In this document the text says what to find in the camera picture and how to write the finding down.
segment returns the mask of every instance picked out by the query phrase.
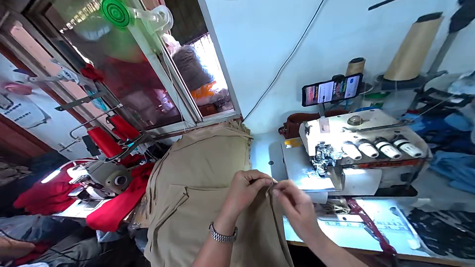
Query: wristwatch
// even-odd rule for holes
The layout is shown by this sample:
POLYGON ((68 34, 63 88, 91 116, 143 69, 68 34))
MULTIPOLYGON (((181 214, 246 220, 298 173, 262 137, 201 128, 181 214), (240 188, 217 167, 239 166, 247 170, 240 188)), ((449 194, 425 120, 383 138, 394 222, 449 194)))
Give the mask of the wristwatch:
POLYGON ((234 241, 236 241, 236 239, 238 238, 238 228, 237 227, 234 227, 234 233, 232 236, 223 236, 219 233, 216 232, 216 230, 214 230, 214 225, 213 225, 213 221, 210 223, 209 225, 209 233, 211 234, 211 237, 218 241, 218 242, 222 242, 222 243, 234 243, 234 241))

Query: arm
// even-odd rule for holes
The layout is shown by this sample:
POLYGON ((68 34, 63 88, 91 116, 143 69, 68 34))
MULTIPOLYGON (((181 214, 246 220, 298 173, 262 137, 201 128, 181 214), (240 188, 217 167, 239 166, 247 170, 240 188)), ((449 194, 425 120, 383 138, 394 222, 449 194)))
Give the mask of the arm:
POLYGON ((272 193, 284 207, 295 233, 327 267, 367 267, 355 256, 331 241, 318 227, 310 197, 290 180, 280 181, 272 193))
MULTIPOLYGON (((226 201, 214 221, 217 233, 232 236, 241 212, 249 206, 264 186, 270 185, 272 178, 258 170, 238 171, 234 175, 226 201)), ((227 267, 231 263, 232 243, 221 243, 208 235, 201 247, 194 267, 227 267)))

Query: khaki garment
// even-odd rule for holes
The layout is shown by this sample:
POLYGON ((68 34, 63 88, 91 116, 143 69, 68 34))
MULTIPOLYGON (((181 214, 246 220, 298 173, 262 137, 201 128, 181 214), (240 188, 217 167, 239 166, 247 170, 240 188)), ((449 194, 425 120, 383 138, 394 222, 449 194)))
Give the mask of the khaki garment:
MULTIPOLYGON (((186 133, 156 163, 147 186, 152 266, 191 266, 234 176, 249 170, 251 136, 236 122, 186 133)), ((231 266, 292 267, 282 212, 262 189, 237 221, 231 266)))

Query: left hand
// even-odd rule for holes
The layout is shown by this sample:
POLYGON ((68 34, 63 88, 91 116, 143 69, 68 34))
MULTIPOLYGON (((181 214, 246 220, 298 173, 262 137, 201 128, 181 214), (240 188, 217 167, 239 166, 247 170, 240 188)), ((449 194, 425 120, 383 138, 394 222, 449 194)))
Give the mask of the left hand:
POLYGON ((272 184, 272 177, 258 170, 238 171, 234 174, 221 213, 237 219, 264 186, 272 184))

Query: window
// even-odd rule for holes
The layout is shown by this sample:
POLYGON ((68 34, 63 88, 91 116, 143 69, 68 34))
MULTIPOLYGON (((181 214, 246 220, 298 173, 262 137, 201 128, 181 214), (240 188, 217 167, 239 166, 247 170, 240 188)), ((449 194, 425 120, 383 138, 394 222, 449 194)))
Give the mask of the window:
MULTIPOLYGON (((200 15, 203 24, 192 34, 177 34, 189 41, 181 45, 175 41, 174 50, 173 28, 171 35, 162 37, 136 19, 119 29, 102 18, 101 0, 33 0, 22 14, 35 25, 27 30, 44 36, 45 48, 54 57, 77 72, 92 65, 103 78, 103 87, 142 127, 166 134, 239 116, 199 4, 193 1, 194 16, 200 15), (196 79, 199 71, 205 79, 196 79)), ((140 0, 124 4, 143 9, 140 0)), ((158 4, 163 0, 147 0, 149 8, 158 4)), ((174 19, 176 30, 188 21, 174 19)))

